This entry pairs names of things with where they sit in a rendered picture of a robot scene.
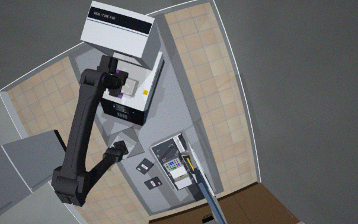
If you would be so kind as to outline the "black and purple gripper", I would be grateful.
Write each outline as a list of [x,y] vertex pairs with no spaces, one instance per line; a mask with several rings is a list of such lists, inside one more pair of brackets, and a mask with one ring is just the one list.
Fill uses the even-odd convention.
[[112,89],[108,89],[109,95],[117,98],[122,98],[123,93],[121,93],[122,86],[125,85],[126,79],[128,78],[128,74],[125,71],[116,70],[116,73],[112,74],[114,76],[117,76],[118,78],[114,77],[116,79],[116,84]]

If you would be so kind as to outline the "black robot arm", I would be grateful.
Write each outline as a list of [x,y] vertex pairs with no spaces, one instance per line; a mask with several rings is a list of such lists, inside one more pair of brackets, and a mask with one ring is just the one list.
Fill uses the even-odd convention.
[[111,74],[116,73],[117,64],[117,59],[102,55],[97,70],[85,69],[81,74],[78,104],[64,162],[53,170],[52,176],[51,185],[62,203],[82,207],[89,191],[103,174],[129,153],[123,140],[114,142],[114,147],[107,148],[103,154],[103,160],[90,172],[86,171],[85,159],[97,107],[106,88],[111,89],[116,84]]

